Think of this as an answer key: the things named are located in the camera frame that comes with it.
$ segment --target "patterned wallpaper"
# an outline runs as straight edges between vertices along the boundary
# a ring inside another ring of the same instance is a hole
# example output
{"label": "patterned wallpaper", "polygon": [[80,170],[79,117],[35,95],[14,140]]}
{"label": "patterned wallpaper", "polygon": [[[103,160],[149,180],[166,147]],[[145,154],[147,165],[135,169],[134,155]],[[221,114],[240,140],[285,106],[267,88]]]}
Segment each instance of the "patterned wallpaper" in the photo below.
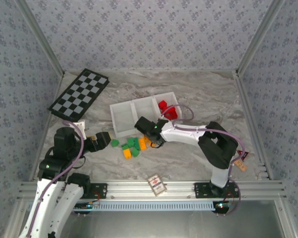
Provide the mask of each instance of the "patterned wallpaper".
{"label": "patterned wallpaper", "polygon": [[27,0],[63,70],[236,68],[271,0]]}
{"label": "patterned wallpaper", "polygon": [[298,221],[298,0],[286,1],[243,76],[274,177]]}
{"label": "patterned wallpaper", "polygon": [[0,1],[0,237],[28,180],[58,76],[14,1]]}

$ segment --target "red block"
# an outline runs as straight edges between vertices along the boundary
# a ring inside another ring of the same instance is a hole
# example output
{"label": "red block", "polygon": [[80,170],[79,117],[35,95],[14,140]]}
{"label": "red block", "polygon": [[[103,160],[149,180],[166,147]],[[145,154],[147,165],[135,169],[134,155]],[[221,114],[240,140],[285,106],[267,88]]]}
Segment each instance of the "red block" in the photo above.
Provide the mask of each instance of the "red block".
{"label": "red block", "polygon": [[170,116],[171,116],[171,120],[174,120],[174,119],[177,119],[178,118],[178,114],[177,112],[174,110],[174,112],[171,112],[170,113]]}
{"label": "red block", "polygon": [[172,117],[171,116],[164,115],[164,117],[167,118],[168,120],[172,120]]}
{"label": "red block", "polygon": [[160,110],[164,110],[167,107],[167,102],[165,100],[158,103]]}
{"label": "red block", "polygon": [[175,107],[169,108],[170,106],[167,106],[165,109],[163,109],[162,112],[165,111],[165,114],[169,114],[171,112],[175,112]]}

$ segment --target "tag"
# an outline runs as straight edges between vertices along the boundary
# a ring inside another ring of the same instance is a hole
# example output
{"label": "tag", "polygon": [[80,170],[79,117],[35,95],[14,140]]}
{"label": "tag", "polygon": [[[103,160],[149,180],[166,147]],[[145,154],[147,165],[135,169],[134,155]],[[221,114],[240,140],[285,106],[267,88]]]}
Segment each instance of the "tag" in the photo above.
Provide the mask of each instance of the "tag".
{"label": "tag", "polygon": [[[242,150],[238,150],[237,152],[238,152],[239,155],[241,155],[243,151],[242,151]],[[244,154],[244,155],[242,156],[242,158],[241,158],[243,162],[244,162],[244,160],[245,160],[245,158],[246,158],[246,156],[247,156],[248,154],[249,154],[249,152],[246,152],[246,151],[245,151],[245,154]]]}
{"label": "tag", "polygon": [[243,161],[241,159],[235,161],[234,164],[236,166],[238,166],[238,168],[243,172],[245,172],[247,170],[247,166],[243,163]]}
{"label": "tag", "polygon": [[148,178],[147,181],[156,196],[162,194],[163,192],[165,192],[167,190],[167,188],[163,184],[161,178],[157,174]]}

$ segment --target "yellow block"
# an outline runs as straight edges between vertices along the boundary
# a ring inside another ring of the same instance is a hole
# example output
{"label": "yellow block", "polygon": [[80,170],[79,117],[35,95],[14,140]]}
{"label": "yellow block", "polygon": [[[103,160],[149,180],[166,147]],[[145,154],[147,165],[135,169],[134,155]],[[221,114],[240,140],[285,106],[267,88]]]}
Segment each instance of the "yellow block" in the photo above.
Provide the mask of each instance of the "yellow block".
{"label": "yellow block", "polygon": [[125,156],[126,160],[128,160],[128,159],[131,158],[131,152],[130,152],[130,149],[126,149],[126,150],[124,150],[124,156]]}
{"label": "yellow block", "polygon": [[155,144],[154,143],[152,143],[150,140],[149,140],[149,138],[148,137],[144,137],[144,140],[145,140],[145,144],[148,144],[149,145],[149,147],[154,147],[155,146]]}
{"label": "yellow block", "polygon": [[144,141],[145,141],[145,143],[147,143],[147,144],[149,144],[149,145],[151,144],[151,141],[150,141],[149,138],[146,137],[146,136],[144,137]]}
{"label": "yellow block", "polygon": [[88,136],[88,138],[91,138],[91,140],[96,140],[95,136]]}
{"label": "yellow block", "polygon": [[247,170],[247,166],[243,163],[243,161],[242,161],[241,159],[235,161],[234,164],[235,164],[236,166],[238,166],[238,168],[239,168],[240,170],[242,170],[243,172]]}
{"label": "yellow block", "polygon": [[140,149],[146,150],[147,147],[146,147],[146,143],[145,143],[145,138],[140,138],[138,141],[139,141]]}

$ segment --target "chessboard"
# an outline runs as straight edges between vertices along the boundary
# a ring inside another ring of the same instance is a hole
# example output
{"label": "chessboard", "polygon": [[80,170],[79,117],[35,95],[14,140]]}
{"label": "chessboard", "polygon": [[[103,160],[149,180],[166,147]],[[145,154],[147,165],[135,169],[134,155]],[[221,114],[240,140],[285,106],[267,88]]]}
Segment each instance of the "chessboard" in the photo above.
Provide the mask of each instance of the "chessboard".
{"label": "chessboard", "polygon": [[48,109],[57,117],[77,122],[108,83],[108,77],[84,69]]}

